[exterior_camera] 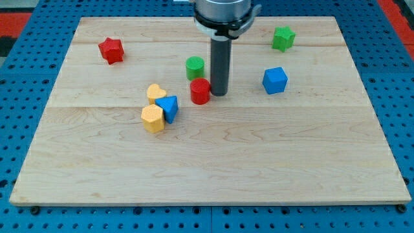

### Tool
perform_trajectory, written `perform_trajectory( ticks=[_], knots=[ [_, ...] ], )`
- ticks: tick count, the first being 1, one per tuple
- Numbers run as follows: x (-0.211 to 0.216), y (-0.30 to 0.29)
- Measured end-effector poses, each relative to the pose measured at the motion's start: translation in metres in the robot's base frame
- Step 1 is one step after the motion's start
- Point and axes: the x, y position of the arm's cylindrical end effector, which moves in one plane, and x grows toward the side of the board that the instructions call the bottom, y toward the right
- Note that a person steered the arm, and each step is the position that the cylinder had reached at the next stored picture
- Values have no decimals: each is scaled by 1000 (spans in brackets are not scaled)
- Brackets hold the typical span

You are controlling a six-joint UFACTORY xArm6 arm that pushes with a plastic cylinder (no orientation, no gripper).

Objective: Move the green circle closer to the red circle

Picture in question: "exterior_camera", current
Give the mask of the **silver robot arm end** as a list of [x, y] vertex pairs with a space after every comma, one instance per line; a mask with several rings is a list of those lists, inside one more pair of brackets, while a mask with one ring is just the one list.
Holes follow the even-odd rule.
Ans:
[[195, 0], [196, 27], [215, 41], [238, 39], [254, 23], [262, 5], [251, 0]]

